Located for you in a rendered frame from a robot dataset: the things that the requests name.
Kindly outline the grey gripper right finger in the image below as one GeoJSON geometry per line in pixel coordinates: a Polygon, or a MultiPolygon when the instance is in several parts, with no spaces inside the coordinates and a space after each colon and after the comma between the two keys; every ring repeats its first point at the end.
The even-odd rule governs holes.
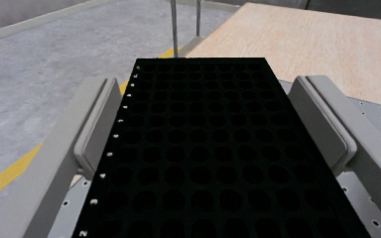
{"type": "Polygon", "coordinates": [[[381,211],[381,133],[325,74],[297,75],[288,97],[335,177],[354,172],[381,211]]]}

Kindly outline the black well plate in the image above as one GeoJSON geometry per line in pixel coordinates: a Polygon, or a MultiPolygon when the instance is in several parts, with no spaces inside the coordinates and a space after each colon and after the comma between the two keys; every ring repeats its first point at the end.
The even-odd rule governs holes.
{"type": "Polygon", "coordinates": [[[371,236],[258,57],[136,59],[70,238],[371,236]]]}

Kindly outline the grey flat base plate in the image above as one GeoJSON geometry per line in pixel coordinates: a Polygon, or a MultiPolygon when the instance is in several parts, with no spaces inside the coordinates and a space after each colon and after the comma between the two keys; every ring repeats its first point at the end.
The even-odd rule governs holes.
{"type": "MultiPolygon", "coordinates": [[[[287,95],[292,83],[278,79],[287,95]]],[[[381,133],[381,105],[346,96],[359,111],[381,133]]],[[[362,186],[354,172],[343,172],[337,177],[342,189],[351,202],[372,238],[381,238],[381,211],[362,186]]],[[[48,238],[70,238],[91,181],[81,176],[72,184],[63,201],[48,238]]]]}

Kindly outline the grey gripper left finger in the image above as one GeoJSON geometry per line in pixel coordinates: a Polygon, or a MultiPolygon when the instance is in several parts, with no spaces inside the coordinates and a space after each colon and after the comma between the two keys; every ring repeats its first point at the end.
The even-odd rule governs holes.
{"type": "Polygon", "coordinates": [[[74,176],[92,181],[121,100],[114,76],[84,79],[0,207],[0,238],[48,238],[74,176]]]}

